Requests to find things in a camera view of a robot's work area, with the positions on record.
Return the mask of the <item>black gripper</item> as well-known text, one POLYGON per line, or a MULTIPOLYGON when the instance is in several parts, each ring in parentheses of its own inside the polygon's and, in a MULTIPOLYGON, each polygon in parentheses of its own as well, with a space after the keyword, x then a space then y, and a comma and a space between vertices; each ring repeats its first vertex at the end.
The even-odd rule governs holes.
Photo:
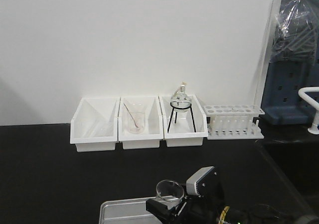
POLYGON ((146 210, 162 224, 216 224, 219 222, 222 208, 225 206, 220 178, 216 189, 204 196, 188 195, 186 183, 180 183, 180 186, 183 188, 182 196, 186 197, 177 206, 175 212, 174 207, 169 209, 167 205, 153 199, 146 201, 146 210))

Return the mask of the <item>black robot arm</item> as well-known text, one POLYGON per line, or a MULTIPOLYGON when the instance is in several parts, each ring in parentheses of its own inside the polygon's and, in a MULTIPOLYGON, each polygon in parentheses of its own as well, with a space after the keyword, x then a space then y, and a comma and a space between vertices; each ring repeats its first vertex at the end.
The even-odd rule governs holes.
POLYGON ((317 224, 318 216, 286 214, 257 204, 241 211, 226 205, 215 167, 204 167, 184 184, 162 180, 146 210, 162 224, 317 224))

